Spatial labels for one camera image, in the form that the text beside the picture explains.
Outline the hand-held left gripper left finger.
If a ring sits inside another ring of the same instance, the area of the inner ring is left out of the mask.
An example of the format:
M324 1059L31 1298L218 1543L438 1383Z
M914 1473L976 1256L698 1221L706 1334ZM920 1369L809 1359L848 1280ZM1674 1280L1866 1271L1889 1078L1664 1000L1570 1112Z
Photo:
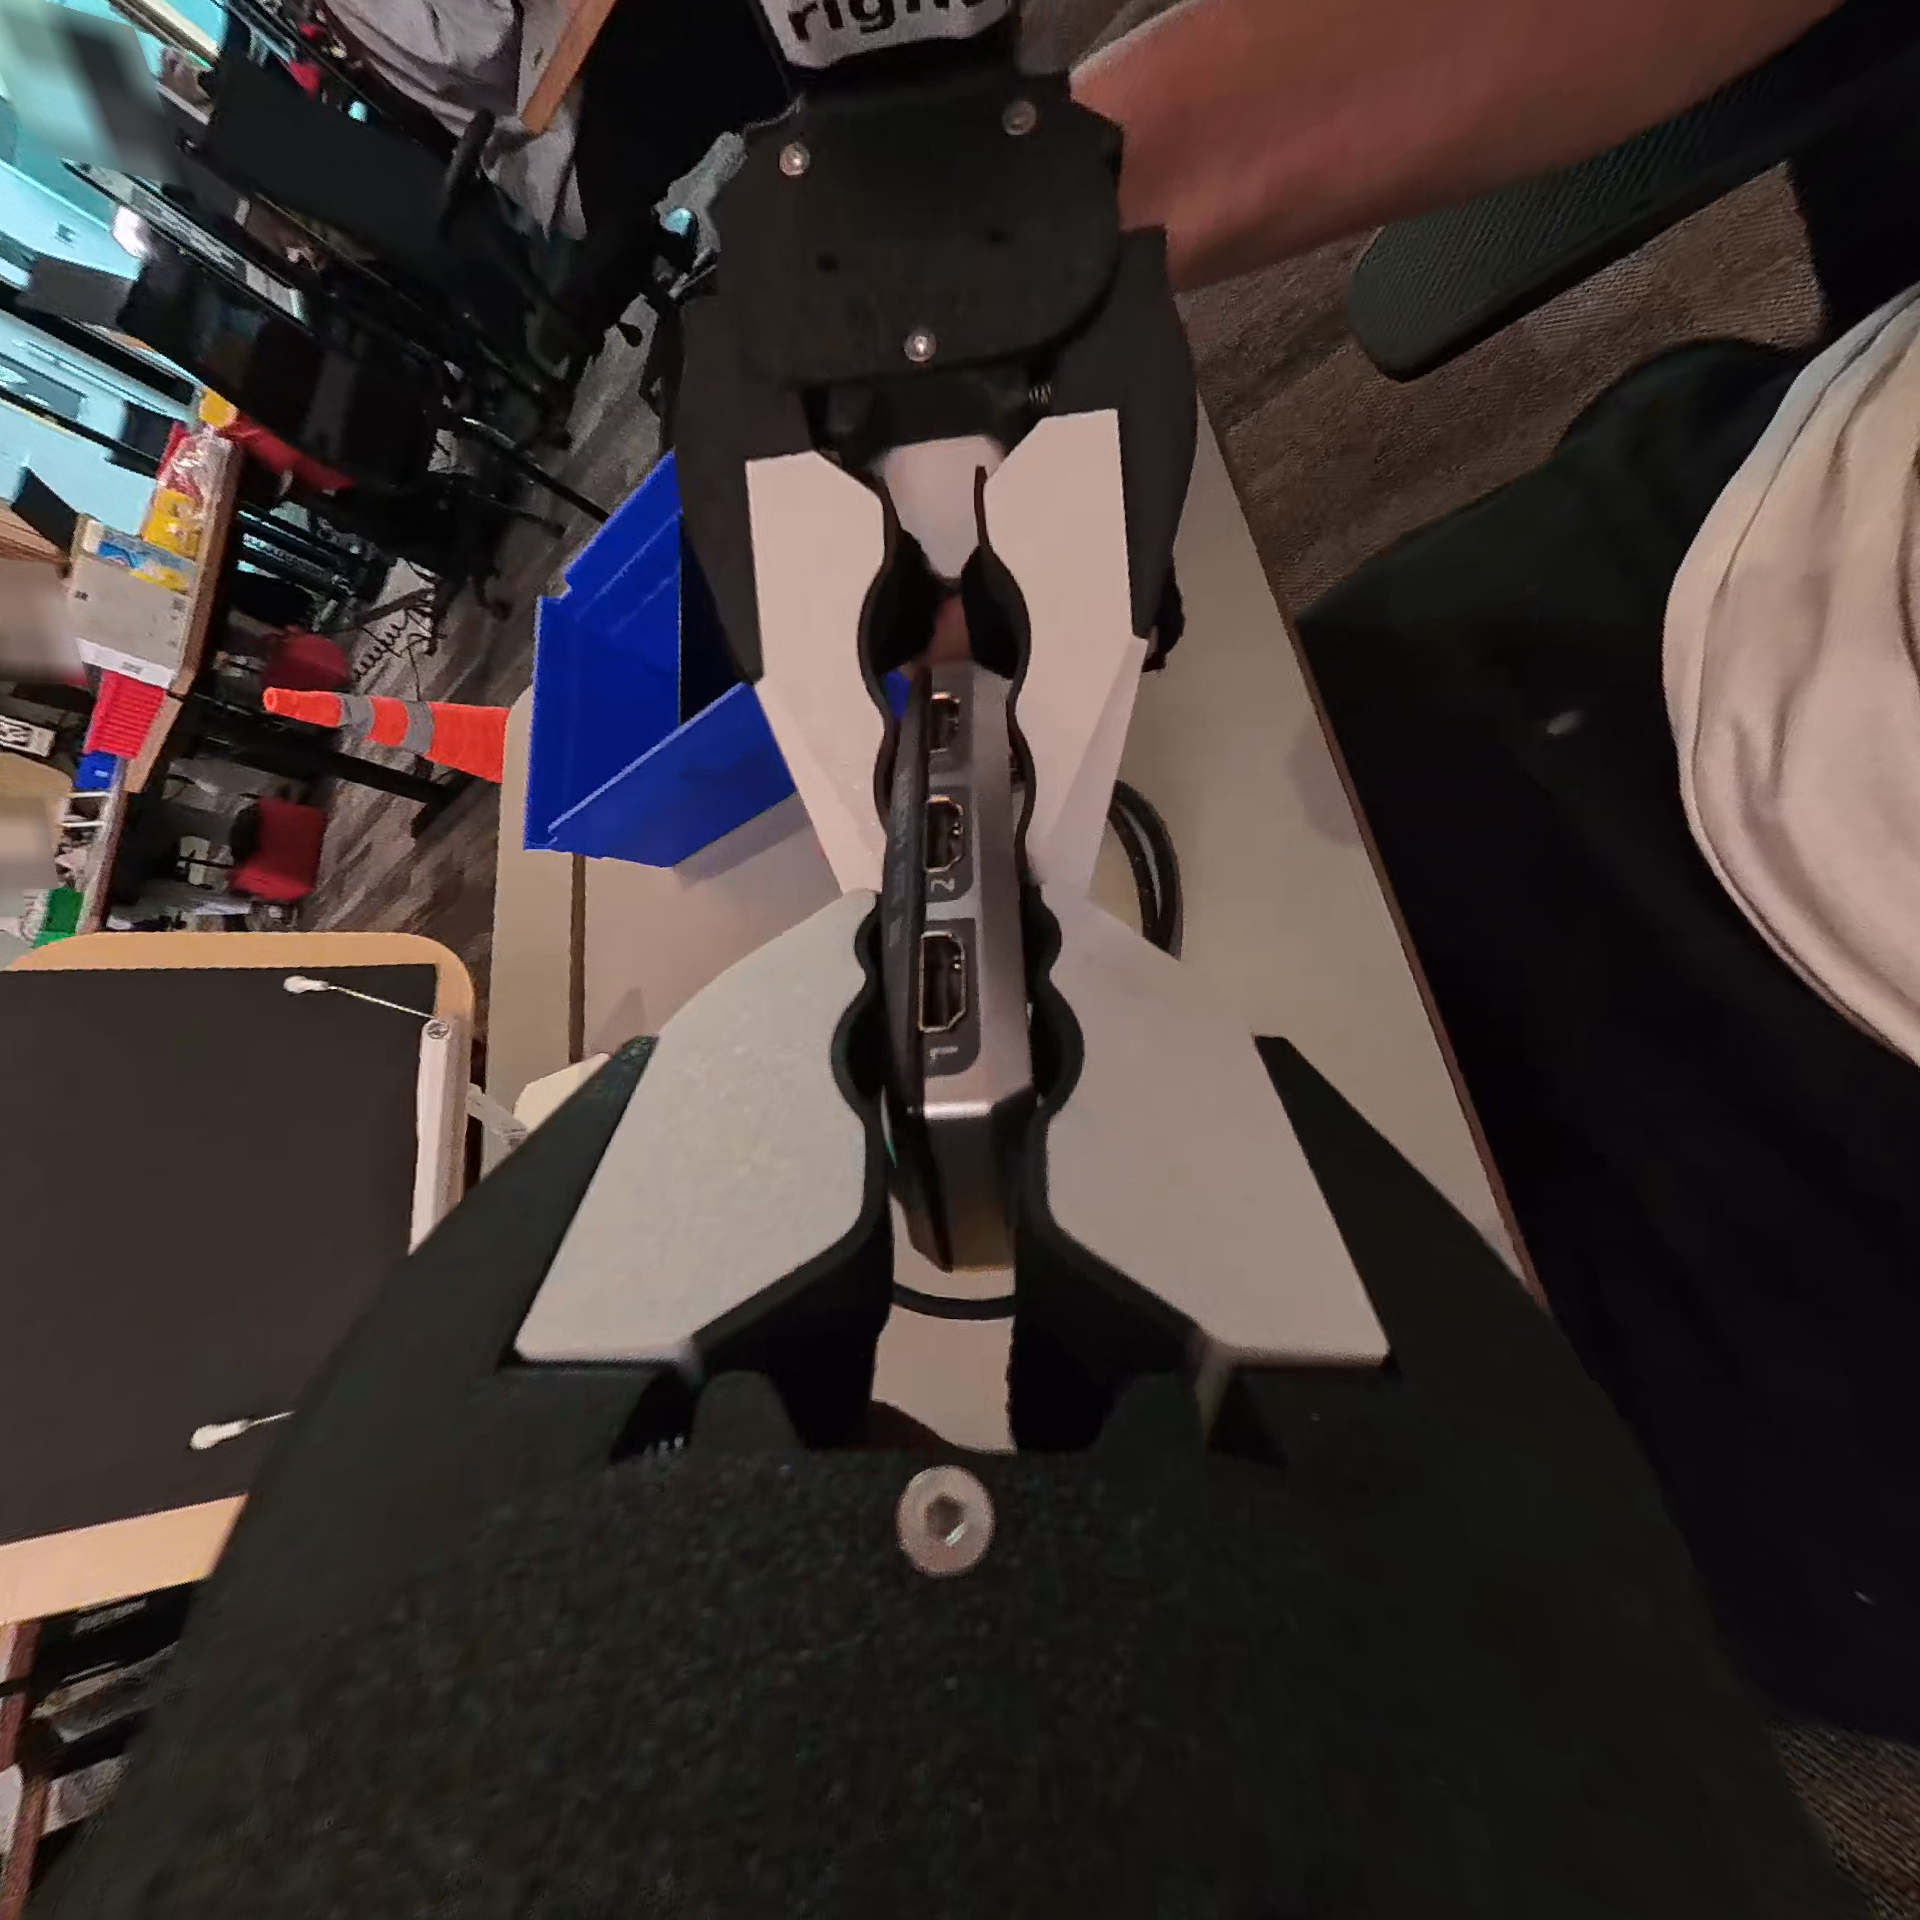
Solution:
M865 1439L897 1282L878 910L840 896L666 1021L516 1359L764 1376L802 1445Z

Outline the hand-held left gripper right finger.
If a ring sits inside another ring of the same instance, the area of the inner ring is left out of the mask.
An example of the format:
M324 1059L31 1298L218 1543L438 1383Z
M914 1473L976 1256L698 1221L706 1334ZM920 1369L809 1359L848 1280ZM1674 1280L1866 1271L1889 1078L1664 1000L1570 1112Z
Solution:
M1258 1040L1089 896L1024 911L1039 1103L1011 1160L1019 1450L1089 1448L1171 1378L1371 1378L1387 1330Z

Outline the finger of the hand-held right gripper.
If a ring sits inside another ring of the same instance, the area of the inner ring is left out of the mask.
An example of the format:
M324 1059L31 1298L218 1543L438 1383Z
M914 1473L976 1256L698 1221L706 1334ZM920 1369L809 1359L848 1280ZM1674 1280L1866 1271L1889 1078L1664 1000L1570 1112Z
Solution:
M1027 864L1050 899L1089 897L1145 666L1118 413L1040 421L987 474L984 517L1027 618L1015 693L1032 759Z
M745 469L760 614L760 706L836 887L876 894L887 738L862 617L887 561L884 507L823 451Z

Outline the silver hdmi hub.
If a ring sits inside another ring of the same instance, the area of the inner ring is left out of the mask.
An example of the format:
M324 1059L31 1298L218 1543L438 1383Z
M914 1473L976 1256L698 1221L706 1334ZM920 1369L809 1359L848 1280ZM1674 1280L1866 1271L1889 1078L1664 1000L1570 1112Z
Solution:
M884 815L887 1135L908 1231L950 1271L1012 1258L1035 1103L1011 702L1009 678L974 659L918 678Z

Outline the blue plastic bin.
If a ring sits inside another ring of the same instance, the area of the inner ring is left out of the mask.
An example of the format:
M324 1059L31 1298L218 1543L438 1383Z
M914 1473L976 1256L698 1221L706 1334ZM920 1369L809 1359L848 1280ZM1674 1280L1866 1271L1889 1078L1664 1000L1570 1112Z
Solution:
M666 451L537 607L523 842L667 870L793 792Z

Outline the person's right forearm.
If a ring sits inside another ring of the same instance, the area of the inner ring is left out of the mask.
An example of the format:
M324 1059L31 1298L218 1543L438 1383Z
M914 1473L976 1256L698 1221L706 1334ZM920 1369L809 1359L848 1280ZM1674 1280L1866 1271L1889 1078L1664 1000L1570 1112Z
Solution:
M1546 175L1705 102L1836 1L1191 1L1073 71L1177 294Z

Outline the person's black pants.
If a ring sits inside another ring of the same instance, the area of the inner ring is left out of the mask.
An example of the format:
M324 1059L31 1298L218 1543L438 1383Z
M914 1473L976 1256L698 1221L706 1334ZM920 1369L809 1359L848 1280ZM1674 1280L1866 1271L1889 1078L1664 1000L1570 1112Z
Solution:
M1300 635L1547 1305L1738 1666L1915 1743L1915 1063L1721 889L1664 698L1676 571L1818 353L1660 353Z

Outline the orange traffic cone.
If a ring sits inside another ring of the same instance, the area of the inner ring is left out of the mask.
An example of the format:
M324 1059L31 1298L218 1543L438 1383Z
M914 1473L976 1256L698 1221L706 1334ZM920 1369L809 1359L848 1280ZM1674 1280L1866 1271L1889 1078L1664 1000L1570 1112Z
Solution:
M498 784L506 769L511 710L504 706L304 688L267 688L262 698L282 720L409 752L452 774Z

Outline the black board with wooden rim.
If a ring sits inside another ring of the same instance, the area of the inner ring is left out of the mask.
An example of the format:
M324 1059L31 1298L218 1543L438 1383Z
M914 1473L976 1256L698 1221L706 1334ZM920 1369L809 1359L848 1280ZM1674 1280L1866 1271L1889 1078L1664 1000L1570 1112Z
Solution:
M471 1055L470 968L417 934L92 933L6 968L6 1626L203 1579L409 1256L419 1029L288 974Z

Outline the person's beige shirt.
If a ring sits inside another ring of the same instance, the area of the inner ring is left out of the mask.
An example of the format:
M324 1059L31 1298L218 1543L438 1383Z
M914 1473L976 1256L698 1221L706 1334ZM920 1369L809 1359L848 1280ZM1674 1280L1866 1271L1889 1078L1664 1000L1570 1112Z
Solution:
M1746 922L1918 1059L1918 289L1819 351L1664 613L1687 825Z

